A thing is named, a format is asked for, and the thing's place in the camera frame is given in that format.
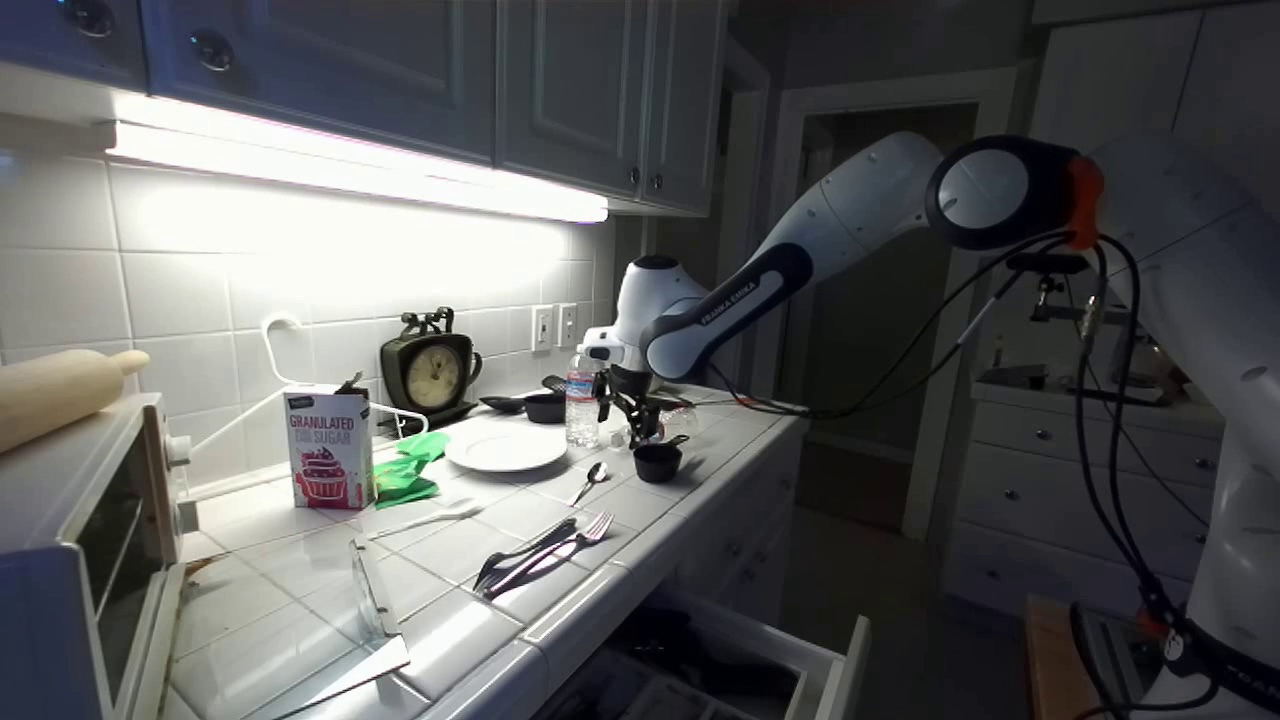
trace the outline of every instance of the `microwave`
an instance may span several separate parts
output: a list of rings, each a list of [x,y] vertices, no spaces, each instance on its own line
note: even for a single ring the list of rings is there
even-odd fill
[[[4,718],[158,718],[172,528],[157,397],[0,457]]]

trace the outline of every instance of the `bottle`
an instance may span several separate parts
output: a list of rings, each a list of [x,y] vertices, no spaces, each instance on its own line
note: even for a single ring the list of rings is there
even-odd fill
[[[564,435],[571,449],[597,449],[597,366],[584,347],[571,354],[564,385]]]

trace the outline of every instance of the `white plate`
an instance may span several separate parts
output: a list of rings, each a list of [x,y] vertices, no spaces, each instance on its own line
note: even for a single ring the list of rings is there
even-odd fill
[[[566,454],[564,428],[484,428],[445,444],[445,461],[466,471],[533,471]]]

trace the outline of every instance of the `fluorescent light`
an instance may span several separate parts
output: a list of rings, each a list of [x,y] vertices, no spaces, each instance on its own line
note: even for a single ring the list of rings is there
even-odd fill
[[[103,129],[103,153],[168,169],[473,211],[571,224],[606,222],[603,196],[566,185],[178,102],[114,95],[114,120]]]

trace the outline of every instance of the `power outlet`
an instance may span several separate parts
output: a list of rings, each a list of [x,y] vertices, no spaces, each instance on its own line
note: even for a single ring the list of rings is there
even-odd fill
[[[555,347],[555,303],[533,303],[529,312],[529,354]]]
[[[577,347],[584,340],[584,308],[555,303],[555,347]]]

